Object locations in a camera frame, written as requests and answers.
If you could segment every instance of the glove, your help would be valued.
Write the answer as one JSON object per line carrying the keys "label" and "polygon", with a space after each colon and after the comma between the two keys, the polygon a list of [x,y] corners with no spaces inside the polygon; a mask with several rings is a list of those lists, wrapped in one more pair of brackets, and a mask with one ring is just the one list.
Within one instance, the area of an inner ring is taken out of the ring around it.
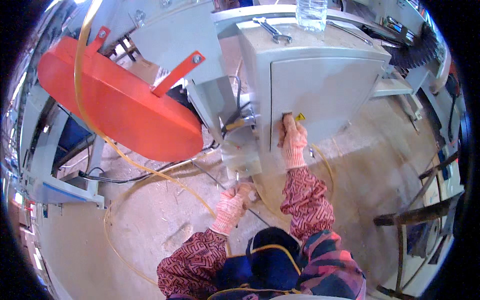
{"label": "glove", "polygon": [[246,210],[256,200],[256,190],[253,184],[241,183],[220,194],[220,202],[216,205],[218,212],[210,229],[216,233],[229,236]]}
{"label": "glove", "polygon": [[292,114],[286,114],[277,125],[280,133],[277,147],[282,148],[282,156],[287,169],[306,166],[303,149],[307,145],[307,130],[295,122]]}

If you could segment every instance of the plastic water bottle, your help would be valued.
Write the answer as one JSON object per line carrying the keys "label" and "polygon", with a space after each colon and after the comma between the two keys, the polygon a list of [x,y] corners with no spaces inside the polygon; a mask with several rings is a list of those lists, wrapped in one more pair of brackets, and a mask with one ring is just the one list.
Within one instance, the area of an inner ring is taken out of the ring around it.
{"label": "plastic water bottle", "polygon": [[306,30],[322,32],[327,22],[328,0],[297,0],[295,17]]}

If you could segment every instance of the cabinet door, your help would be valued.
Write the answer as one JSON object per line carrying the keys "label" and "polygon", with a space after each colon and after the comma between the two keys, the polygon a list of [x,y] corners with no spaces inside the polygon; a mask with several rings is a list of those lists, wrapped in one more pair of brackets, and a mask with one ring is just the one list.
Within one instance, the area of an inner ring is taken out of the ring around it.
{"label": "cabinet door", "polygon": [[278,141],[275,123],[288,111],[305,116],[309,143],[333,136],[367,100],[383,64],[346,57],[272,62],[271,148]]}

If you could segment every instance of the person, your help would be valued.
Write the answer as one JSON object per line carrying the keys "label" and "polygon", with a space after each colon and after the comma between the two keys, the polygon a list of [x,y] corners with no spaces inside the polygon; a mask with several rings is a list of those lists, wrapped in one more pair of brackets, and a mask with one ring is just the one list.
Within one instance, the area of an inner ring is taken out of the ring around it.
{"label": "person", "polygon": [[364,299],[366,278],[341,238],[327,201],[325,182],[303,159],[307,131],[291,114],[280,124],[278,147],[287,167],[285,200],[290,234],[270,227],[249,240],[246,255],[227,259],[230,231],[248,208],[254,188],[242,183],[222,192],[218,215],[205,232],[193,234],[157,268],[158,287],[169,299]]}

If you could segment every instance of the wrench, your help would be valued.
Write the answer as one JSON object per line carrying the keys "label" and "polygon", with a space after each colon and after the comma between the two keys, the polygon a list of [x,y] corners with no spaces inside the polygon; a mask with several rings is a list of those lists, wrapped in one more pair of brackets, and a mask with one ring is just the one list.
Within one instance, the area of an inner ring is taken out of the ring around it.
{"label": "wrench", "polygon": [[269,23],[267,23],[267,19],[265,17],[261,17],[261,18],[253,18],[252,21],[254,23],[257,23],[257,24],[260,24],[261,27],[265,28],[266,31],[268,31],[269,33],[272,34],[272,40],[274,42],[276,42],[277,44],[279,44],[279,38],[281,37],[284,37],[287,42],[290,44],[293,40],[293,38],[291,36],[287,36],[287,35],[283,35],[278,29],[276,29],[275,27],[271,26]]}

